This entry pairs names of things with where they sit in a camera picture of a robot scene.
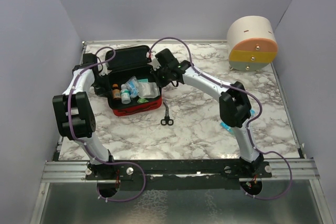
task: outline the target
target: red first aid kit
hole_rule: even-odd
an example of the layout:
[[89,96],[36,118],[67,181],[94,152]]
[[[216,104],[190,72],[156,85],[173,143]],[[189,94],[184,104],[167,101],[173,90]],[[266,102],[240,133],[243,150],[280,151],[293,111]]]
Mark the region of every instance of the red first aid kit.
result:
[[[135,76],[138,80],[145,80],[147,82],[155,82],[151,70],[153,67],[148,65],[151,62],[150,58],[147,58],[148,46],[136,46],[129,48],[117,49],[115,58],[108,62],[108,70],[111,72],[106,78],[107,85],[109,86],[108,94],[105,96],[108,99],[109,107],[113,110],[113,113],[117,116],[131,115],[138,112],[154,110],[162,104],[162,90],[159,88],[160,95],[156,98],[146,98],[148,102],[138,103],[139,97],[132,99],[129,104],[121,103],[121,100],[114,100],[112,97],[112,85],[117,84],[120,88],[122,84],[125,84],[131,77]],[[110,59],[113,55],[113,51],[108,51],[105,56],[105,60]]]

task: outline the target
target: gray wall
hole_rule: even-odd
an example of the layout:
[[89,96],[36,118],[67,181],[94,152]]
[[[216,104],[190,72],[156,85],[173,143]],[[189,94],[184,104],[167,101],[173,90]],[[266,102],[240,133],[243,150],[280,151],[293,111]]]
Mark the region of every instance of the gray wall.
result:
[[335,14],[335,0],[293,0],[275,31],[275,67],[299,141],[316,160],[336,221]]
[[290,1],[61,0],[83,40],[225,39],[242,16],[265,16],[276,27]]
[[57,144],[51,100],[71,80],[81,43],[59,0],[0,6],[0,222],[28,223]]

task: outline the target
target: brown bottle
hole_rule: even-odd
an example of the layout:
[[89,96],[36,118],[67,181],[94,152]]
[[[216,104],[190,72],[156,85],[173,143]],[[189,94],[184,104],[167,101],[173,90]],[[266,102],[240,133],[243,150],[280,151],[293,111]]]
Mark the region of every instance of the brown bottle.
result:
[[120,89],[118,84],[112,85],[112,96],[114,100],[121,100]]

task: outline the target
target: black scissors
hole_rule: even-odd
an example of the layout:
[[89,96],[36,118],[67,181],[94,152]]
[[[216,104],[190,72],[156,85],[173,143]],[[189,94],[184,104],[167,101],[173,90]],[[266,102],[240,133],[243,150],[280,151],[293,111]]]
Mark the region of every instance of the black scissors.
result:
[[164,119],[161,120],[161,125],[173,125],[174,120],[169,117],[169,108],[165,100],[163,100],[163,105],[166,107],[166,114]]

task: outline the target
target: marble table top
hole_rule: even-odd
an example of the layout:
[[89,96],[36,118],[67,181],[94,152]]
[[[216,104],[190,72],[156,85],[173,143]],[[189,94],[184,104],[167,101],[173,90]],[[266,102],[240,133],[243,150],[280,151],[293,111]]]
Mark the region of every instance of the marble table top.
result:
[[[115,49],[151,44],[134,42],[127,45],[108,45]],[[107,45],[88,45],[86,52]],[[241,82],[245,89],[262,103],[261,117],[252,123],[257,146],[263,151],[275,150],[285,157],[299,157],[293,133],[271,65],[259,72],[229,70],[227,44],[189,44],[196,66],[221,80]],[[169,48],[175,57],[187,59],[187,51],[180,44],[158,44],[154,52]],[[99,53],[104,59],[106,50]],[[95,96],[93,88],[89,99],[96,116],[96,133],[115,159],[204,159],[239,158],[237,141],[220,123],[219,105],[202,91],[180,84],[163,89],[173,126],[162,126],[165,108],[117,117],[109,108],[107,99]],[[251,99],[252,109],[258,112]],[[265,158],[277,157],[267,155]],[[73,141],[64,138],[59,160],[88,160],[84,151]]]

